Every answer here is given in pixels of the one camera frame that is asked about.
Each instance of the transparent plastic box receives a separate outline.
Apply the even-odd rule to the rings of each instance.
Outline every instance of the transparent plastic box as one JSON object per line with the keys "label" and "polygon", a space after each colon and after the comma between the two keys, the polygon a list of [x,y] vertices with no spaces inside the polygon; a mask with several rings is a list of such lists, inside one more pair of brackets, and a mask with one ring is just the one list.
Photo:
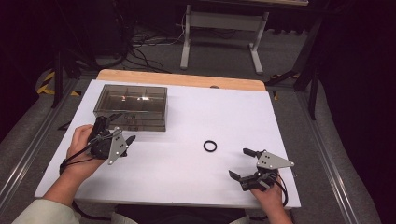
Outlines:
{"label": "transparent plastic box", "polygon": [[125,131],[166,131],[167,89],[164,87],[105,85],[93,113],[120,116],[109,128]]}

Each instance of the sleeve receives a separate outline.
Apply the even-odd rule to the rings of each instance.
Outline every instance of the sleeve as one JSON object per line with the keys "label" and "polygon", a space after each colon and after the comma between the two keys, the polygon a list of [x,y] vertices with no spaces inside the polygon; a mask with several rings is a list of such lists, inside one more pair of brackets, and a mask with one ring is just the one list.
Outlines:
{"label": "sleeve", "polygon": [[35,200],[12,223],[13,224],[78,224],[80,215],[72,208],[49,200]]}

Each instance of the gray carpet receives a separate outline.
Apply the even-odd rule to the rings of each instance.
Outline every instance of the gray carpet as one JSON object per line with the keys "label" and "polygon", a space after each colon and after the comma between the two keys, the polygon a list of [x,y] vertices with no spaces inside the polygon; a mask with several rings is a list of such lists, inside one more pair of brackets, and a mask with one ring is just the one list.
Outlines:
{"label": "gray carpet", "polygon": [[[224,40],[206,32],[194,33],[191,40],[189,68],[186,71],[179,69],[182,50],[180,42],[171,46],[139,49],[148,59],[162,63],[166,70],[177,74],[268,80],[273,74],[282,74],[291,69],[306,34],[272,35],[270,31],[265,32],[259,47],[259,55],[264,68],[262,77],[255,74],[247,49],[252,37],[253,33],[237,32],[233,38]],[[128,67],[137,68],[127,62],[116,68],[128,69]],[[82,77],[75,91],[84,92],[90,78],[89,76]],[[312,121],[304,116],[305,108],[299,104],[297,93],[293,92],[290,87],[292,82],[293,80],[286,80],[282,88],[270,87],[268,90],[275,90],[278,94],[278,100],[273,99],[276,119],[289,159],[296,164],[293,172],[297,175],[295,182],[302,207],[292,209],[295,223],[345,223],[319,158],[317,142],[309,128],[309,122]],[[51,95],[41,94],[40,99],[0,144],[2,153],[0,184],[2,186],[6,183],[12,168],[17,164],[19,156],[29,146],[35,132],[47,116],[51,100]],[[54,121],[44,145],[40,148],[33,164],[8,204],[7,210],[0,216],[0,223],[11,223],[33,201],[35,188],[64,135],[64,131],[57,131],[57,128],[73,118],[80,100],[81,96],[67,97],[62,112]],[[343,178],[358,220],[361,223],[380,223],[373,202],[353,169],[333,126],[322,88],[319,88],[317,103],[315,123],[319,126],[324,144],[330,150],[340,176]],[[100,216],[110,214],[113,209],[113,204],[81,203],[80,205],[87,213]],[[81,223],[101,222],[82,219]]]}

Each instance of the white table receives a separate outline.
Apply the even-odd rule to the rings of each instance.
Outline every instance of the white table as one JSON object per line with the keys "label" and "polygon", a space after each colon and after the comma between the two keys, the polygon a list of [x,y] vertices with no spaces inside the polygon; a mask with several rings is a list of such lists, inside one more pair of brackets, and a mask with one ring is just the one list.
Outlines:
{"label": "white table", "polygon": [[[105,73],[125,75],[128,72],[106,70]],[[244,155],[244,147],[267,149],[287,158],[268,92],[108,80],[93,80],[90,84],[37,188],[36,197],[42,197],[58,177],[59,164],[64,159],[75,128],[94,123],[92,111],[104,84],[167,87],[167,131],[123,132],[125,137],[136,135],[128,149],[128,156],[118,159],[113,165],[102,165],[81,185],[77,200],[260,207],[250,192],[242,191],[239,183],[229,177],[228,170],[242,176],[257,171],[257,159]],[[204,151],[203,143],[206,140],[215,141],[218,149],[213,153]],[[281,169],[280,174],[289,192],[287,207],[300,207],[290,168]]]}

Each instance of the o-ring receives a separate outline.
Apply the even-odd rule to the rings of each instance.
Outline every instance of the o-ring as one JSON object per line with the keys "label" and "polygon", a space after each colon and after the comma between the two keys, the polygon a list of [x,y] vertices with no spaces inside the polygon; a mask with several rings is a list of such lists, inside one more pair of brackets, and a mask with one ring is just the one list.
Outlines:
{"label": "o-ring", "polygon": [[[207,149],[206,148],[206,144],[207,143],[211,143],[211,144],[213,144],[213,145],[215,145],[215,148],[213,148],[213,149]],[[208,151],[208,152],[214,152],[214,151],[216,151],[216,149],[218,148],[218,144],[216,144],[214,141],[212,141],[212,140],[207,140],[207,141],[205,141],[204,142],[204,150],[206,150],[206,151]]]}

